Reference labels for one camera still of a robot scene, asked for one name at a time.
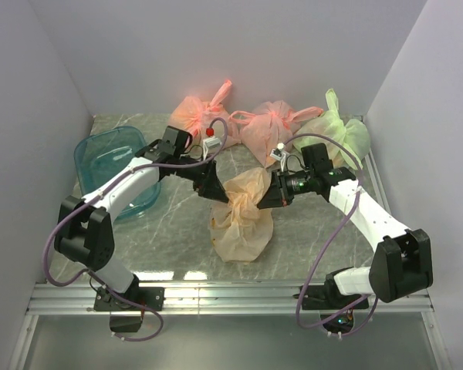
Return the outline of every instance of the wall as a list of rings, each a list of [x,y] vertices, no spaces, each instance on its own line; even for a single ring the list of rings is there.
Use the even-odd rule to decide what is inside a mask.
[[[463,369],[463,0],[428,1],[367,123],[391,210],[431,235],[431,299]]]
[[[367,113],[425,0],[30,0],[91,113],[169,113],[225,78],[229,109]]]
[[[0,0],[0,369],[8,363],[40,254],[72,189],[90,115],[26,0]]]

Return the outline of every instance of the purple cable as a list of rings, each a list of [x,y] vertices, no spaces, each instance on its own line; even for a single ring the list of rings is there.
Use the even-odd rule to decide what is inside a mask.
[[[294,139],[298,139],[300,137],[304,137],[304,136],[314,136],[314,137],[319,137],[321,139],[324,139],[326,141],[329,141],[330,143],[338,146],[354,163],[355,163],[355,166],[357,167],[357,172],[359,174],[358,176],[358,184],[357,184],[357,187],[362,187],[363,185],[363,171],[362,171],[362,167],[360,166],[357,158],[355,158],[355,156],[350,153],[349,150],[347,150],[345,147],[343,147],[343,145],[339,144],[337,141],[331,139],[330,137],[327,137],[327,136],[324,136],[324,135],[320,135],[318,133],[301,133],[299,135],[295,135],[291,138],[289,138],[288,140],[286,140],[284,142],[284,144],[288,144],[290,143],[292,140]],[[312,280],[313,276],[314,276],[314,273],[316,272],[316,269],[317,269],[317,266],[319,266],[319,263],[321,261],[321,258],[323,257],[323,255],[326,253],[326,250],[328,248],[328,246],[331,244],[331,242],[334,240],[334,238],[337,236],[337,234],[341,231],[341,229],[343,229],[343,227],[348,223],[349,219],[353,216],[353,214],[355,213],[355,210],[357,209],[358,207],[358,204],[360,202],[360,191],[357,191],[357,193],[355,194],[355,201],[353,202],[353,207],[351,208],[350,212],[348,212],[348,214],[341,220],[340,224],[338,225],[338,227],[335,229],[335,231],[330,235],[330,237],[328,238],[328,240],[326,241],[326,243],[323,245],[323,247],[321,248],[319,254],[317,254],[317,257],[316,259],[314,260],[314,263],[312,265],[312,267],[310,268],[310,271],[309,271],[309,274],[307,275],[307,279],[306,281],[303,283],[303,286],[302,286],[302,289],[300,291],[300,295],[299,295],[299,299],[298,301],[296,302],[296,309],[295,309],[295,318],[296,318],[296,323],[299,327],[301,328],[305,328],[305,329],[312,329],[312,328],[315,328],[315,327],[318,327],[320,325],[323,325],[325,323],[327,323],[328,321],[331,321],[333,320],[336,316],[338,315],[341,315],[343,312],[345,312],[346,310],[356,306],[357,304],[359,304],[361,301],[367,299],[367,295],[362,295],[362,297],[360,297],[359,299],[357,299],[356,301],[348,304],[345,308],[342,308],[341,310],[335,312],[334,314],[330,315],[328,318],[325,318],[323,320],[320,320],[318,322],[315,322],[313,324],[304,324],[301,320],[300,320],[300,309],[302,308],[302,302],[303,302],[303,298],[305,297],[306,295],[306,292],[307,292],[307,289],[309,287],[309,284],[310,284],[310,281]],[[359,331],[363,326],[365,326],[365,324],[370,320],[370,318],[372,317],[372,314],[373,312],[375,311],[376,309],[376,306],[377,306],[377,298],[376,300],[374,301],[374,305],[372,307],[372,310],[369,312],[369,314],[367,315],[367,318],[366,320],[358,327],[356,328],[354,331],[351,331],[350,333],[353,334],[357,331]]]
[[[134,171],[138,171],[138,170],[143,170],[144,168],[151,168],[151,167],[163,167],[163,168],[192,168],[192,167],[198,167],[204,163],[208,163],[208,162],[211,162],[222,150],[223,148],[225,147],[225,144],[226,144],[226,139],[228,137],[228,126],[226,124],[226,121],[224,119],[222,119],[221,117],[218,117],[218,118],[215,118],[211,121],[211,124],[209,125],[210,128],[213,127],[213,125],[217,122],[217,121],[220,121],[222,124],[223,124],[223,129],[224,129],[224,134],[223,134],[223,140],[221,142],[221,145],[220,147],[218,148],[218,150],[213,153],[209,158],[207,159],[204,159],[200,162],[197,162],[197,163],[192,163],[192,164],[183,164],[183,165],[179,165],[179,164],[166,164],[166,163],[149,163],[149,164],[144,164],[144,165],[141,165],[141,166],[136,166],[134,167],[132,170],[128,170],[124,173],[122,173],[121,175],[119,175],[108,187],[106,187],[106,189],[103,191],[103,193],[109,193],[116,185],[118,185],[123,179],[125,179],[127,176],[131,175]],[[85,202],[81,207],[77,208],[76,210],[74,210],[72,213],[68,214],[63,220],[61,220],[56,226],[55,228],[52,230],[52,232],[50,233],[50,235],[48,236],[48,238],[46,239],[46,243],[45,243],[45,247],[43,249],[43,253],[42,253],[42,269],[43,269],[43,273],[45,274],[46,276],[46,280],[51,284],[51,285],[54,285],[56,287],[66,287],[67,285],[71,285],[75,280],[77,280],[82,274],[84,274],[85,272],[89,272],[90,270],[87,269],[87,268],[83,268],[82,270],[80,270],[79,272],[77,272],[72,278],[70,278],[68,281],[57,281],[55,280],[55,278],[50,274],[49,272],[49,266],[48,266],[48,256],[49,256],[49,251],[51,249],[51,246],[52,246],[52,242],[53,240],[55,239],[55,236],[59,233],[59,231],[62,229],[62,227],[64,227],[66,225],[66,223],[68,223],[69,221],[71,221],[75,216],[77,216],[78,214],[80,214],[83,210],[85,210],[87,207],[95,204],[98,200],[100,200],[102,198],[102,195],[98,195],[98,196],[95,196],[92,200],[89,200],[87,202]],[[96,274],[94,274],[93,272],[90,272],[90,276],[92,276],[96,281],[98,281],[100,284],[102,285],[106,285],[101,279],[99,279]],[[116,336],[118,338],[124,338],[124,340],[126,341],[146,341],[148,339],[152,339],[154,338],[156,335],[158,335],[161,330],[163,329],[163,318],[161,317],[161,315],[159,313],[157,313],[155,310],[147,307],[147,306],[144,306],[142,304],[138,304],[136,302],[132,302],[132,301],[129,301],[125,298],[123,298],[122,296],[120,296],[118,293],[116,293],[115,291],[113,291],[112,289],[110,289],[109,287],[106,287],[106,289],[116,298],[116,299],[119,299],[120,301],[124,302],[124,303],[127,303],[127,304],[130,304],[134,307],[137,307],[137,308],[140,308],[141,310],[145,310],[145,311],[149,311],[151,312],[152,314],[154,314],[159,320],[160,320],[160,327],[156,330],[156,332],[154,332],[152,335],[149,335],[147,337],[144,337],[144,338],[125,338],[123,337],[122,335],[118,335],[116,334]]]

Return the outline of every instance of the purple cable sleeve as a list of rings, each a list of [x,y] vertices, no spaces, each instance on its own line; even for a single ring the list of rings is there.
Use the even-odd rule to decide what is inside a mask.
[[[362,167],[360,166],[359,164],[359,161],[355,158],[355,156],[350,153],[350,151],[348,151],[346,148],[343,147],[343,145],[339,144],[337,141],[331,139],[330,137],[327,137],[327,136],[324,136],[324,135],[320,135],[318,133],[302,133],[302,134],[299,134],[299,135],[295,135],[295,136],[292,136],[291,138],[289,138],[288,140],[286,140],[284,142],[284,144],[288,144],[289,142],[291,142],[292,140],[295,140],[295,139],[298,139],[300,137],[304,137],[304,136],[314,136],[314,137],[319,137],[321,139],[324,139],[326,141],[329,141],[330,143],[338,146],[354,163],[355,163],[355,166],[357,167],[357,172],[359,174],[358,176],[358,187],[361,187],[363,186],[363,171],[362,171]],[[320,320],[318,322],[315,322],[313,324],[304,324],[301,320],[300,320],[300,309],[302,308],[302,302],[303,302],[303,298],[305,297],[306,295],[306,292],[307,292],[307,288],[309,287],[309,284],[310,284],[310,281],[312,280],[313,276],[314,276],[314,273],[316,272],[316,269],[317,269],[317,266],[319,266],[319,263],[321,261],[321,258],[323,257],[323,255],[326,253],[326,250],[328,248],[328,246],[331,244],[331,242],[334,240],[334,238],[337,236],[337,234],[341,231],[341,229],[346,225],[346,223],[348,222],[348,220],[353,216],[353,214],[355,213],[355,210],[357,209],[358,207],[358,204],[360,202],[360,192],[357,191],[357,193],[355,194],[355,202],[353,203],[353,207],[351,208],[350,212],[348,212],[348,214],[341,220],[340,224],[338,225],[338,227],[335,229],[335,231],[330,235],[330,237],[328,238],[328,240],[326,241],[326,243],[323,245],[323,247],[321,248],[319,254],[317,254],[317,257],[316,259],[314,260],[314,263],[312,265],[312,267],[310,268],[310,271],[309,271],[309,274],[307,275],[307,279],[306,281],[303,283],[303,286],[302,286],[302,289],[300,291],[300,295],[299,295],[299,299],[298,301],[296,302],[296,309],[295,309],[295,318],[296,318],[296,323],[298,326],[300,326],[301,328],[305,328],[305,329],[311,329],[311,328],[315,328],[317,326],[320,326],[320,325],[323,325],[325,323],[327,323],[328,321],[331,321],[333,320],[336,316],[342,314],[343,312],[345,312],[346,310],[356,306],[358,303],[360,303],[361,301],[363,301],[364,299],[367,298],[366,295],[363,295],[362,297],[360,297],[359,299],[357,299],[355,302],[352,302],[351,304],[348,304],[345,308],[342,308],[341,310],[337,311],[336,313],[332,314],[331,316],[329,316],[328,318],[325,318],[323,320]],[[375,311],[375,307],[377,305],[377,299],[376,301],[374,302],[374,305],[372,307],[372,310],[370,311],[370,313],[367,315],[367,318],[366,320],[363,322],[363,324],[357,328],[356,331],[360,330],[360,328],[362,328],[369,320],[370,318],[372,317],[372,314],[373,312]]]
[[[217,121],[220,121],[221,123],[223,123],[223,129],[224,129],[224,135],[223,135],[223,140],[221,142],[221,145],[220,147],[218,148],[218,150],[213,153],[209,158],[207,159],[204,159],[200,162],[197,162],[197,163],[192,163],[192,164],[185,164],[185,165],[178,165],[178,164],[166,164],[166,163],[149,163],[149,164],[144,164],[144,165],[141,165],[141,166],[136,166],[133,168],[133,171],[138,171],[138,170],[142,170],[144,168],[150,168],[150,167],[164,167],[164,168],[192,168],[192,167],[198,167],[204,163],[208,163],[208,162],[211,162],[222,150],[223,148],[225,147],[225,144],[226,144],[226,139],[228,137],[228,126],[226,124],[226,121],[224,119],[222,119],[221,117],[218,117],[218,118],[215,118],[211,121],[211,124],[209,125],[209,127],[213,127],[213,125],[217,122]],[[118,185],[123,179],[125,179],[127,176],[129,176],[130,174],[132,174],[132,171],[126,171],[124,173],[122,173],[121,175],[119,175],[108,187],[106,187],[106,189],[103,191],[103,193],[109,193],[116,185]],[[92,204],[95,204],[98,200],[101,199],[102,196],[96,196],[94,197],[92,200],[88,201],[88,202],[85,202],[81,207],[77,208],[76,210],[74,210],[72,213],[68,214],[63,220],[61,220],[56,226],[55,228],[52,230],[52,232],[50,233],[50,235],[48,236],[48,238],[46,239],[46,242],[45,242],[45,247],[43,248],[43,253],[42,253],[42,269],[43,269],[43,273],[45,274],[46,276],[46,280],[51,284],[51,285],[54,285],[56,287],[66,287],[67,285],[71,285],[75,280],[77,280],[82,274],[84,274],[85,272],[88,272],[89,269],[87,268],[83,268],[82,270],[80,270],[79,272],[77,272],[73,277],[71,277],[68,281],[57,281],[52,275],[51,273],[49,272],[49,266],[48,266],[48,256],[49,256],[49,251],[51,249],[51,246],[52,246],[52,243],[53,243],[53,240],[55,239],[55,236],[59,233],[59,231],[62,229],[62,227],[64,227],[66,225],[67,222],[71,221],[75,216],[77,216],[78,214],[80,214],[82,211],[84,211],[87,207],[91,206]],[[95,280],[97,280],[100,284],[102,285],[106,285],[101,279],[99,279],[94,273],[91,273],[91,276],[93,276],[93,278],[95,278]],[[158,335],[161,330],[163,329],[163,318],[161,317],[160,314],[158,314],[155,310],[152,310],[151,308],[147,307],[147,306],[143,306],[142,304],[138,304],[136,302],[132,302],[132,301],[129,301],[123,297],[121,297],[118,293],[116,293],[115,291],[111,290],[110,288],[106,287],[108,289],[108,291],[117,299],[121,300],[122,302],[124,303],[127,303],[127,304],[130,304],[134,307],[137,307],[137,308],[140,308],[140,309],[143,309],[145,311],[149,311],[151,312],[152,314],[154,314],[159,320],[160,320],[160,327],[156,330],[156,332],[152,335],[149,335],[147,337],[144,337],[144,338],[125,338],[124,340],[127,340],[127,341],[146,341],[148,339],[152,339],[154,338],[156,335]]]

